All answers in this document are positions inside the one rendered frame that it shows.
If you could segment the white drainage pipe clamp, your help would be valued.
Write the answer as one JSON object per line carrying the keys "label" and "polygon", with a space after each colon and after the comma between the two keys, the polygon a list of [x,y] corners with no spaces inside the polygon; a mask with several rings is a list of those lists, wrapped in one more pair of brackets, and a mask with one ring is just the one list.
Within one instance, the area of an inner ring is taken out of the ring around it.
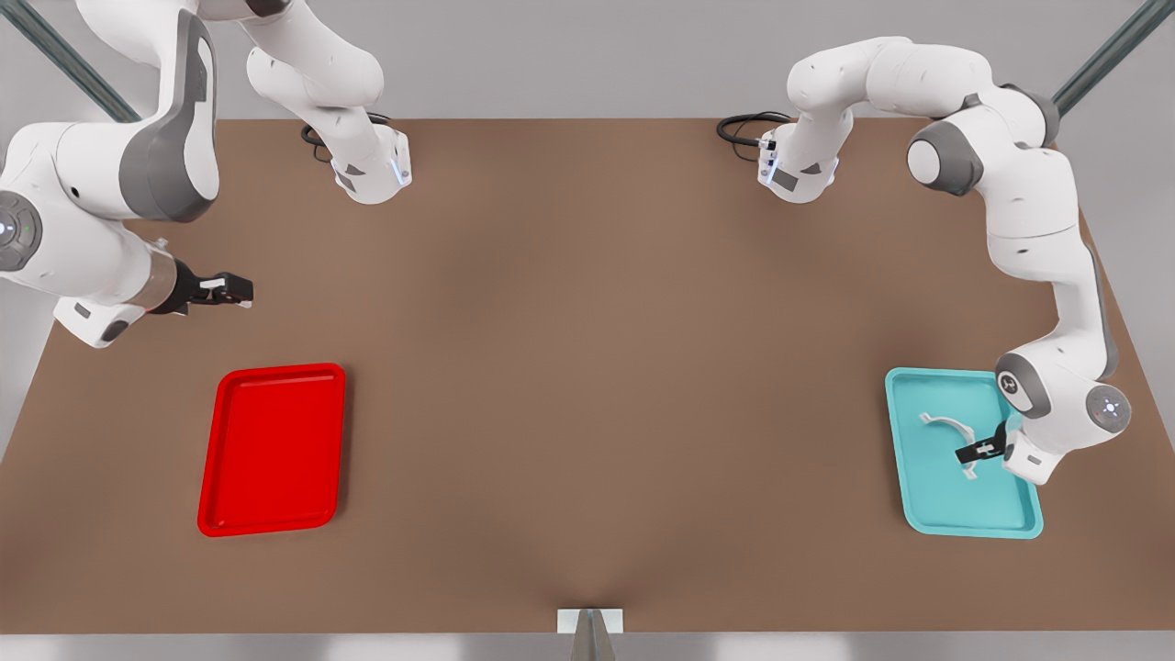
{"label": "white drainage pipe clamp", "polygon": [[[964,456],[967,456],[967,453],[976,443],[975,432],[973,431],[973,429],[967,426],[967,424],[956,421],[956,419],[952,419],[949,417],[932,417],[932,414],[928,414],[927,411],[922,411],[922,413],[920,413],[918,418],[924,424],[940,424],[940,426],[946,426],[949,427],[951,430],[956,431],[956,434],[961,436],[964,440],[962,446],[958,447],[956,452],[960,451],[961,448]],[[971,460],[958,459],[956,456],[956,463],[961,465],[961,472],[964,473],[967,480],[976,480],[978,475],[975,474],[975,465],[978,461],[975,459]]]}

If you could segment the teal rectangular tray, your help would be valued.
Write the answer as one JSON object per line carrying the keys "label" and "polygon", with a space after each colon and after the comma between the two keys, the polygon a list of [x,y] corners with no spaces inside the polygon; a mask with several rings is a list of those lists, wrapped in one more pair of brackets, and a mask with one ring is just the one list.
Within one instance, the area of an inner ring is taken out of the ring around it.
{"label": "teal rectangular tray", "polygon": [[919,414],[967,424],[976,441],[991,438],[1000,421],[1015,426],[1019,414],[1003,402],[993,373],[949,369],[894,367],[885,393],[905,518],[924,534],[1030,540],[1045,530],[1036,486],[1002,468],[1002,458],[978,461],[976,480],[956,463],[964,440]]}

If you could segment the red rectangular tray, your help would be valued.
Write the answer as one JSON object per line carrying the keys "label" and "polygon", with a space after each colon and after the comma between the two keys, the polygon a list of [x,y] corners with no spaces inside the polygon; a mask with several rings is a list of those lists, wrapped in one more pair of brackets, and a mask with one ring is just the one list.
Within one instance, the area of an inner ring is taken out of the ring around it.
{"label": "red rectangular tray", "polygon": [[196,522],[204,537],[314,530],[340,506],[347,373],[270,365],[219,382]]}

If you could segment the silver frame post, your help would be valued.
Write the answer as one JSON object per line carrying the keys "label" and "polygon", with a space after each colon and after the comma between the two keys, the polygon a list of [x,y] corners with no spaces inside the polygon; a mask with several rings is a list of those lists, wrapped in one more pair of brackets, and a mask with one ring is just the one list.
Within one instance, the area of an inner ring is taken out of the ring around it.
{"label": "silver frame post", "polygon": [[1137,11],[1124,19],[1113,34],[1058,88],[1052,101],[1065,116],[1073,110],[1092,88],[1124,61],[1133,50],[1159,29],[1159,25],[1175,14],[1175,0],[1144,0]]}
{"label": "silver frame post", "polygon": [[624,616],[620,608],[557,611],[555,630],[572,635],[570,661],[617,661],[611,636],[624,632]]}
{"label": "silver frame post", "polygon": [[107,117],[120,124],[141,120],[129,102],[27,0],[0,0],[0,16],[62,70]]}

